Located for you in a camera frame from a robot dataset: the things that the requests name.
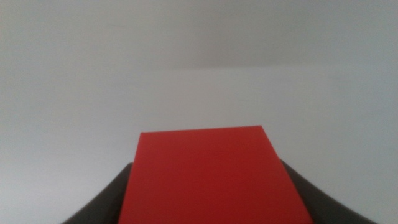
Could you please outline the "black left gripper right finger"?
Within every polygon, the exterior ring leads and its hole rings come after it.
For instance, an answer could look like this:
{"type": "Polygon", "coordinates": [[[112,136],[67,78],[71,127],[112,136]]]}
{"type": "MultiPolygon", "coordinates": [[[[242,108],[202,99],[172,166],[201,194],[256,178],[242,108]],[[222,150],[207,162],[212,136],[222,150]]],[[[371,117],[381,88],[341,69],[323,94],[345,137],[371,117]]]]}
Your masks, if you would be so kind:
{"type": "Polygon", "coordinates": [[[376,222],[360,215],[354,210],[346,207],[339,201],[333,199],[283,160],[289,177],[295,185],[301,199],[303,200],[310,216],[316,224],[376,224],[376,222]]]}

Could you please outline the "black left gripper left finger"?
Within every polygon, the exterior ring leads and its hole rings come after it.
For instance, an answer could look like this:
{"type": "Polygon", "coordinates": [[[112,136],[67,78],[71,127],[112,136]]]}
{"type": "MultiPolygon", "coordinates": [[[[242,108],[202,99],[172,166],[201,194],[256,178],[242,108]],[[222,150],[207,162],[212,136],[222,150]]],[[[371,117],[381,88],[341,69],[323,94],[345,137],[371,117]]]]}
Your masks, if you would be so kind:
{"type": "Polygon", "coordinates": [[[129,163],[97,196],[62,224],[117,223],[131,168],[129,163]]]}

